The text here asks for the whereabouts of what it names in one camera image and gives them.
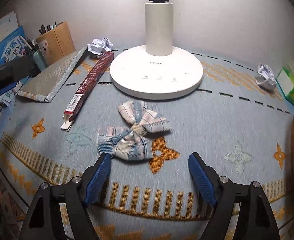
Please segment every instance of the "plaid fabric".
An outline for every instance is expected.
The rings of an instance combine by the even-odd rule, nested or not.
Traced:
[[[170,124],[162,115],[148,110],[144,101],[128,101],[118,107],[121,116],[132,127],[108,127],[99,129],[97,149],[101,154],[108,153],[128,161],[153,158],[151,142],[146,133],[171,130]]]

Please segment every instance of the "white round lamp base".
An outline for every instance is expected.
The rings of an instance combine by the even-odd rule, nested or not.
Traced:
[[[110,66],[111,79],[119,90],[150,100],[187,95],[199,86],[202,74],[200,61],[177,47],[161,57],[148,54],[145,45],[134,47],[118,55]]]

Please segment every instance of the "hair bow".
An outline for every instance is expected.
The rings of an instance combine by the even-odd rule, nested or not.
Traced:
[[[147,109],[144,101],[128,101],[118,106],[118,111],[132,127],[99,129],[98,152],[105,152],[128,161],[153,158],[151,142],[144,136],[147,133],[171,130],[168,120],[161,114]]]

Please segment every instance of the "white wall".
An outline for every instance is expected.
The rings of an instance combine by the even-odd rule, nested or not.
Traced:
[[[93,38],[116,46],[144,44],[148,0],[11,0],[29,38],[41,24],[67,21],[77,49]],[[294,8],[288,0],[170,0],[174,3],[174,45],[260,62],[277,73],[294,59]]]

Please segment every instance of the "metal screw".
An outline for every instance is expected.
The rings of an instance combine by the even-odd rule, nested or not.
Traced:
[[[72,179],[73,183],[78,183],[78,182],[80,182],[80,180],[81,180],[81,177],[79,177],[79,176],[76,176]]]
[[[229,179],[226,176],[221,176],[220,181],[223,182],[223,183],[226,183],[226,182],[229,181]]]
[[[47,188],[49,186],[49,184],[47,183],[47,182],[43,182],[42,184],[41,184],[41,188],[42,189],[45,189],[45,188]]]
[[[252,185],[253,185],[254,187],[260,187],[260,183],[257,182],[257,181],[254,181],[254,182],[252,183]]]

